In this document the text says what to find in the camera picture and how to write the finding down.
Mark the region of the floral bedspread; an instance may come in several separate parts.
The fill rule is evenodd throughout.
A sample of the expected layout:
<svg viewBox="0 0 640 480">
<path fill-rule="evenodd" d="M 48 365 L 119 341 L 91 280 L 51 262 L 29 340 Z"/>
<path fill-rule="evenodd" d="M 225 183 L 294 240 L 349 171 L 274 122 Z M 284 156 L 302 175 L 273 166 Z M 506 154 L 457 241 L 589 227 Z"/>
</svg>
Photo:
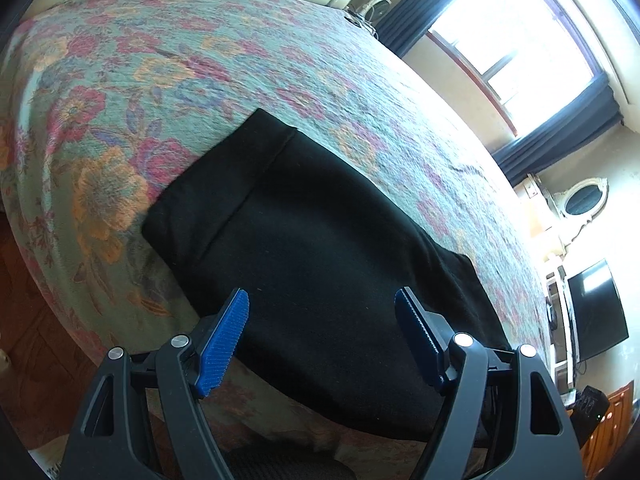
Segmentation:
<svg viewBox="0 0 640 480">
<path fill-rule="evenodd" d="M 41 295 L 93 361 L 198 317 L 141 222 L 261 108 L 468 256 L 511 344 L 542 356 L 518 198 L 458 114 L 339 10 L 304 0 L 67 0 L 1 55 L 1 200 Z"/>
</svg>

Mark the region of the black flat television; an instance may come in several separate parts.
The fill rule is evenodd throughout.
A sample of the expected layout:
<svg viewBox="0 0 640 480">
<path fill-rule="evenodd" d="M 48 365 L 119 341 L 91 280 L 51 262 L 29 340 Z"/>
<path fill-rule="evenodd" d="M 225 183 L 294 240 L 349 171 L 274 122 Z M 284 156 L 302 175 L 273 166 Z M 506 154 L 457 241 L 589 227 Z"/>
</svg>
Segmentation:
<svg viewBox="0 0 640 480">
<path fill-rule="evenodd" d="M 578 362 L 610 350 L 629 337 L 610 266 L 601 260 L 567 281 L 577 333 Z"/>
</svg>

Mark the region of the wooden cabinet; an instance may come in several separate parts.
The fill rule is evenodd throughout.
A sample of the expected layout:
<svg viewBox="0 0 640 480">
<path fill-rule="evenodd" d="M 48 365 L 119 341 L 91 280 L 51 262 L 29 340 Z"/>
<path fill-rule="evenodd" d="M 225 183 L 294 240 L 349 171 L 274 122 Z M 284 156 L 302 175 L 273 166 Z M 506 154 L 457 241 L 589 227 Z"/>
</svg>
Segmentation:
<svg viewBox="0 0 640 480">
<path fill-rule="evenodd" d="M 628 382 L 626 386 L 617 389 L 608 400 L 608 410 L 580 451 L 587 479 L 597 478 L 597 474 L 608 466 L 629 434 L 632 425 L 634 382 Z"/>
</svg>

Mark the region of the black pants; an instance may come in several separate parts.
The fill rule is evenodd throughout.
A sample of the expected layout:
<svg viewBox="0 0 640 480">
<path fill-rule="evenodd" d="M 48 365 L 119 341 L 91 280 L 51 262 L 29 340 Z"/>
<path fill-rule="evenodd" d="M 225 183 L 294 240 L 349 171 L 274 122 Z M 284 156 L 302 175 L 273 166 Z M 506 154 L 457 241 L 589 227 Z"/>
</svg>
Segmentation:
<svg viewBox="0 0 640 480">
<path fill-rule="evenodd" d="M 397 324 L 399 289 L 484 346 L 508 346 L 468 257 L 264 110 L 172 181 L 141 232 L 199 315 L 244 289 L 239 360 L 349 429 L 421 440 L 442 406 Z"/>
</svg>

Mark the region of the white dresser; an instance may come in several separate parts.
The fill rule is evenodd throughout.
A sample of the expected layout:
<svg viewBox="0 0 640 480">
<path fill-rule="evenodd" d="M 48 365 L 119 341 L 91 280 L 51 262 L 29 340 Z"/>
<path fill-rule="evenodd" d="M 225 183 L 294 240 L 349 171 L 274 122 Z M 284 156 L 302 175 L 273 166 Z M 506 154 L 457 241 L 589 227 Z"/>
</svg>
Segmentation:
<svg viewBox="0 0 640 480">
<path fill-rule="evenodd" d="M 531 174 L 525 177 L 514 192 L 520 201 L 524 231 L 532 240 L 538 257 L 542 261 L 564 258 L 566 245 L 562 239 L 560 218 L 549 206 L 536 177 Z"/>
</svg>

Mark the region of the right navy curtain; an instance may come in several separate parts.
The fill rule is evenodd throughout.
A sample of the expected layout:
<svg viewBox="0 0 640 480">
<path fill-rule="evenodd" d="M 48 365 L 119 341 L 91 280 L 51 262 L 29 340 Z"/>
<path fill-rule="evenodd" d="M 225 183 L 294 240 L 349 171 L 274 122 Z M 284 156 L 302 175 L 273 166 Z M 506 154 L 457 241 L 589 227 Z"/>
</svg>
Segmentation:
<svg viewBox="0 0 640 480">
<path fill-rule="evenodd" d="M 608 75 L 600 73 L 546 122 L 492 154 L 510 185 L 539 174 L 623 121 Z"/>
</svg>

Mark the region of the left navy curtain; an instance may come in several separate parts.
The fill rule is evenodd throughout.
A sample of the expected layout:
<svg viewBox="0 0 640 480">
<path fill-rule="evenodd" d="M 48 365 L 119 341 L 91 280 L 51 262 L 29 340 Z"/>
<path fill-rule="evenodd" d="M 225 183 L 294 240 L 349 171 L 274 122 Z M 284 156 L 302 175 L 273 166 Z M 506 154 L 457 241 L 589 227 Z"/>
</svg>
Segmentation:
<svg viewBox="0 0 640 480">
<path fill-rule="evenodd" d="M 378 40 L 403 58 L 454 0 L 400 0 L 375 29 Z"/>
</svg>

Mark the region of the navy curtain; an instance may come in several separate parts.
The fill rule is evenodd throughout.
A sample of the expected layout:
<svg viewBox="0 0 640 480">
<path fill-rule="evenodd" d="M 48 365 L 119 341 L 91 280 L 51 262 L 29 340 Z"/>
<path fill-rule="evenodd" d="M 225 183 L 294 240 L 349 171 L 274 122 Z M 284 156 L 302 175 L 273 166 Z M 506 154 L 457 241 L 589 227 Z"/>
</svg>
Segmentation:
<svg viewBox="0 0 640 480">
<path fill-rule="evenodd" d="M 403 58 L 454 0 L 400 0 L 375 29 L 378 40 Z"/>
<path fill-rule="evenodd" d="M 510 185 L 539 174 L 623 121 L 608 75 L 600 73 L 546 122 L 492 154 Z"/>
</svg>

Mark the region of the white oval vanity mirror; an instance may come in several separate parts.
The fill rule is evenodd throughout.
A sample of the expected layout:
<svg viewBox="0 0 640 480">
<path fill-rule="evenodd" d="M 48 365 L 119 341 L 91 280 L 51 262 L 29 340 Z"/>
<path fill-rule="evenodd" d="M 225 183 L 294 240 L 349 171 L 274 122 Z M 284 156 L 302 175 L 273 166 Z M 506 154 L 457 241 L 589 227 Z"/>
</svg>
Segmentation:
<svg viewBox="0 0 640 480">
<path fill-rule="evenodd" d="M 590 222 L 608 201 L 608 179 L 581 180 L 563 192 L 554 193 L 552 198 L 563 217 Z"/>
</svg>

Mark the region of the white desk fan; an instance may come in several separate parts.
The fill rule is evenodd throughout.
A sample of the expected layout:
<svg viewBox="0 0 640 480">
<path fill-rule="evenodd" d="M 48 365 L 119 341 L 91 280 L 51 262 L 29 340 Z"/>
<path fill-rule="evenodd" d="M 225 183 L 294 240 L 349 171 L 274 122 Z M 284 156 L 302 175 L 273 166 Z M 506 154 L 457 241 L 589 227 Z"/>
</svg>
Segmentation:
<svg viewBox="0 0 640 480">
<path fill-rule="evenodd" d="M 390 0 L 369 0 L 360 6 L 358 14 L 368 23 L 376 23 L 390 10 Z"/>
</svg>

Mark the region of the white tv console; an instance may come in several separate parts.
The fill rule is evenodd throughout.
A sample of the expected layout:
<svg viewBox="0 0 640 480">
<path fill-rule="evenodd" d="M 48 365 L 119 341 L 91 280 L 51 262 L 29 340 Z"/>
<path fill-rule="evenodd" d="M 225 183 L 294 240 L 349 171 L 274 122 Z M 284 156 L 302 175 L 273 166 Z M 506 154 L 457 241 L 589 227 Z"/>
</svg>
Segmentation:
<svg viewBox="0 0 640 480">
<path fill-rule="evenodd" d="M 577 367 L 580 361 L 575 309 L 564 266 L 550 266 L 546 280 L 552 378 L 567 404 L 577 393 Z"/>
</svg>

